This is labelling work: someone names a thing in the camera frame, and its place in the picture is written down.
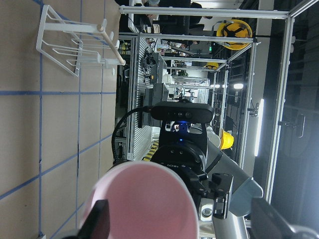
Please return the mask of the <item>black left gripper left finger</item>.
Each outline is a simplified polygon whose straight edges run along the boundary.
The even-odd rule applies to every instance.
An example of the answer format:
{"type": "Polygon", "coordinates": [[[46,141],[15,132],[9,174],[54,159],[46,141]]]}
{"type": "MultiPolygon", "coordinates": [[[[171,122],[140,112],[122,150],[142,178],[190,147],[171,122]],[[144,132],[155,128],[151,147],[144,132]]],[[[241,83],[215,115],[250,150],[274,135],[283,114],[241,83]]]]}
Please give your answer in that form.
{"type": "Polygon", "coordinates": [[[78,239],[107,239],[110,233],[108,200],[97,200],[85,223],[77,234],[78,239]]]}

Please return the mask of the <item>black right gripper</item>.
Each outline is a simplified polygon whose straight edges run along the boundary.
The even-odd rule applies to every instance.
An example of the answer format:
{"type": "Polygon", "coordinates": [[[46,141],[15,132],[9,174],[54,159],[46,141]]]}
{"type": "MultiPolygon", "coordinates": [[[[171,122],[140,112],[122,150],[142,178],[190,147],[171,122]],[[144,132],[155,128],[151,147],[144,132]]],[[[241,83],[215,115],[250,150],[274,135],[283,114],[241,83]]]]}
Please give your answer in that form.
{"type": "Polygon", "coordinates": [[[208,185],[204,186],[191,169],[184,169],[184,182],[194,200],[199,219],[227,218],[233,175],[213,173],[208,185]]]}

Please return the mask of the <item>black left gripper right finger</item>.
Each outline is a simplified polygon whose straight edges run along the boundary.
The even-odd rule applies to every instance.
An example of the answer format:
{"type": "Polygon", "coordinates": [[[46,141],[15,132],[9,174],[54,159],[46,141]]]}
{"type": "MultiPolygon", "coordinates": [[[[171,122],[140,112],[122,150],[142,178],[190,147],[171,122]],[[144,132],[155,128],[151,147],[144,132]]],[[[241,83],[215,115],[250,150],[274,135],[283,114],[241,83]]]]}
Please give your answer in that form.
{"type": "Polygon", "coordinates": [[[254,239],[291,239],[287,221],[263,198],[252,199],[251,231],[254,239]]]}

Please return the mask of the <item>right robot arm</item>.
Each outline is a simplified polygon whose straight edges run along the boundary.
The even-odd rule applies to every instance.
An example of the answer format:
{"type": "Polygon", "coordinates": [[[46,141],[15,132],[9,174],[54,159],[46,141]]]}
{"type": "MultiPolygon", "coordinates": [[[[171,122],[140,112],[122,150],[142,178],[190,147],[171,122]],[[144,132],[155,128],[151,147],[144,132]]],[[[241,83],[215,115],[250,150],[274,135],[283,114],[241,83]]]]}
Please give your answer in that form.
{"type": "Polygon", "coordinates": [[[217,138],[205,124],[164,124],[151,161],[185,183],[195,204],[199,238],[246,239],[244,217],[263,190],[213,143],[217,138]]]}

